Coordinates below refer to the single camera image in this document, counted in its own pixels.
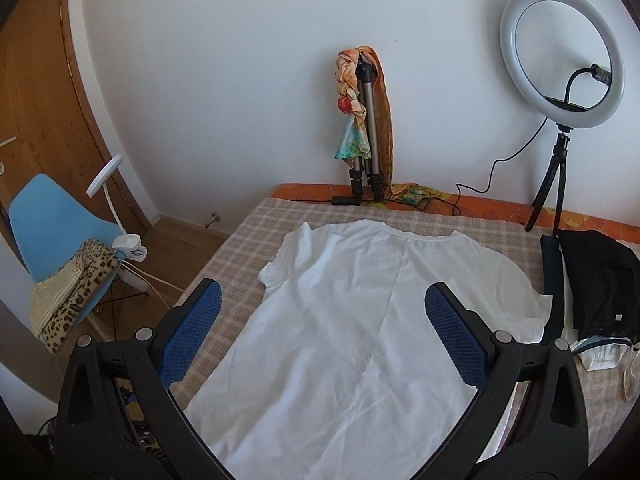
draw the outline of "ring light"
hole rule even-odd
[[[602,38],[607,52],[609,53],[609,61],[611,63],[611,85],[604,95],[603,99],[591,108],[585,108],[584,111],[572,111],[564,109],[550,102],[545,98],[535,86],[531,83],[524,72],[518,51],[516,49],[516,29],[518,22],[524,11],[530,6],[539,2],[561,2],[580,12],[593,25],[600,37]],[[618,43],[613,37],[613,33],[609,25],[604,21],[600,13],[586,0],[511,0],[500,20],[500,47],[502,56],[507,65],[507,70],[518,87],[518,90],[524,95],[529,103],[544,116],[555,121],[558,124],[568,126],[569,128],[592,128],[602,124],[609,119],[620,105],[622,94],[625,87],[625,69],[618,48]],[[580,107],[575,105],[567,106],[573,110],[579,110]]]

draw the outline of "white t-shirt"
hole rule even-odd
[[[476,394],[425,314],[428,286],[521,342],[542,338],[551,304],[464,234],[369,220],[302,224],[260,280],[263,303],[185,410],[238,480],[407,480]]]

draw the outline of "blue chair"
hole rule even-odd
[[[15,243],[34,282],[51,276],[67,263],[82,242],[93,238],[111,247],[120,228],[89,213],[45,174],[34,176],[9,206]],[[82,321],[115,278],[100,286],[76,319]]]

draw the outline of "leopard print cushion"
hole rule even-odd
[[[51,316],[40,336],[53,354],[60,350],[83,306],[120,264],[116,251],[98,240],[84,241],[76,254],[82,261],[82,274],[78,284]]]

